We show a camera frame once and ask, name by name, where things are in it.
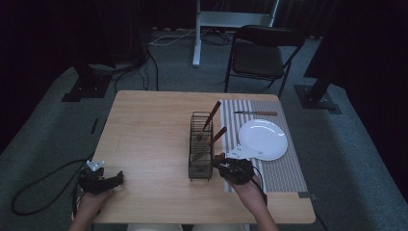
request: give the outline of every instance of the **human hand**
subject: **human hand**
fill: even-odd
[[[86,230],[98,211],[105,205],[113,193],[113,190],[107,190],[98,195],[86,193],[82,196],[78,212],[69,227],[69,231]]]
[[[261,185],[261,180],[257,175],[254,175],[252,179],[258,185]],[[264,212],[268,209],[263,198],[263,193],[252,181],[248,181],[243,185],[236,185],[228,181],[228,184],[235,190],[240,197],[242,204],[251,214],[257,214],[259,211]]]
[[[254,175],[252,179],[261,185],[261,181],[257,175]],[[260,231],[278,231],[278,227],[273,220],[272,215],[268,210],[268,206],[264,201],[263,193],[252,182],[248,181],[243,185],[236,185],[228,182],[235,192],[240,197],[242,204],[246,209],[254,216],[258,224],[258,230]]]

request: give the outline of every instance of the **wire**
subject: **wire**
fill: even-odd
[[[186,33],[186,34],[183,35],[183,36],[163,36],[163,37],[157,38],[157,39],[155,39],[155,40],[149,42],[149,45],[156,45],[156,46],[167,46],[167,45],[171,45],[172,43],[174,43],[174,42],[176,42],[176,41],[178,41],[178,40],[180,40],[180,39],[182,39],[182,38],[187,37],[187,36],[188,36],[189,34],[191,34],[193,31],[195,31],[195,29],[189,31],[188,33]],[[171,41],[171,42],[169,42],[169,43],[165,43],[165,44],[157,44],[157,43],[155,43],[156,41],[159,41],[159,40],[161,40],[161,39],[166,39],[166,38],[177,38],[177,39],[175,39],[175,40],[173,40],[173,41]]]
[[[318,220],[319,220],[321,226],[323,226],[324,230],[325,230],[325,231],[328,231],[327,226],[324,224],[323,220],[320,218],[320,216],[318,215],[318,213],[317,213],[316,211],[315,211],[315,215],[316,215],[316,218],[318,218]]]
[[[157,67],[156,60],[154,59],[154,57],[150,53],[149,49],[147,49],[147,53],[149,53],[149,56],[152,59],[153,64],[156,66],[156,91],[159,91],[159,68]]]
[[[87,160],[89,160],[92,156],[93,156],[93,153],[90,154],[85,160],[76,160],[76,161],[72,161],[72,162],[66,163],[65,165],[63,165],[63,166],[61,166],[61,167],[58,167],[57,169],[51,171],[50,173],[44,175],[43,177],[40,177],[38,180],[35,180],[35,181],[33,181],[32,183],[30,183],[30,184],[24,186],[24,187],[23,187],[21,190],[19,190],[19,191],[14,195],[14,197],[13,197],[13,200],[12,200],[12,211],[13,211],[13,213],[16,214],[16,215],[19,215],[19,216],[29,216],[29,215],[33,215],[33,214],[39,213],[39,212],[41,212],[41,211],[47,209],[48,207],[50,207],[58,198],[60,198],[60,197],[63,195],[63,192],[66,190],[66,188],[69,186],[69,184],[70,184],[70,183],[72,182],[72,180],[75,178],[75,176],[78,174],[78,172],[79,172],[80,169],[83,167],[83,165],[85,164],[85,162],[86,162]],[[31,211],[31,212],[21,212],[21,211],[18,211],[18,210],[15,208],[15,203],[16,203],[17,199],[18,199],[24,192],[26,192],[28,189],[32,188],[35,184],[37,184],[37,183],[39,183],[39,182],[45,180],[46,178],[50,177],[50,176],[51,176],[52,174],[54,174],[55,172],[57,172],[57,171],[59,171],[59,170],[65,168],[65,167],[68,167],[68,166],[70,166],[70,165],[77,164],[77,163],[82,163],[82,164],[78,167],[78,169],[74,172],[74,174],[72,174],[71,178],[70,178],[70,179],[68,180],[68,182],[64,185],[64,187],[60,190],[60,192],[59,192],[50,202],[48,202],[45,206],[43,206],[43,207],[41,207],[41,208],[39,208],[39,209],[37,209],[37,210]]]

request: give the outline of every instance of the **wooden table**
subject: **wooden table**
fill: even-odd
[[[93,160],[106,162],[106,177],[123,170],[124,185],[95,222],[255,223],[216,169],[210,181],[188,177],[192,112],[209,112],[219,99],[278,101],[270,94],[120,91]],[[268,192],[268,208],[277,223],[315,221],[310,199],[297,192]]]

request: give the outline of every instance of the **wire rack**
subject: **wire rack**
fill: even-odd
[[[190,154],[189,154],[189,178],[208,179],[213,176],[211,161],[214,156],[213,146],[208,143],[213,138],[214,126],[210,120],[209,125],[203,131],[203,127],[210,113],[194,112],[191,116],[190,129]],[[197,136],[201,135],[201,140],[197,141]]]

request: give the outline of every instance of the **striped mat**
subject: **striped mat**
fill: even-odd
[[[264,179],[265,192],[307,192],[305,180],[297,160],[293,147],[291,134],[283,113],[282,106],[278,101],[257,100],[225,100],[221,99],[220,114],[221,126],[226,126],[228,131],[222,137],[222,149],[225,153],[239,144],[239,131],[243,124],[255,118],[271,121],[284,131],[288,138],[288,149],[279,159],[273,161],[261,161],[252,158],[253,166],[260,170]],[[244,115],[234,114],[235,111],[275,111],[278,115]],[[233,189],[224,184],[227,192]]]

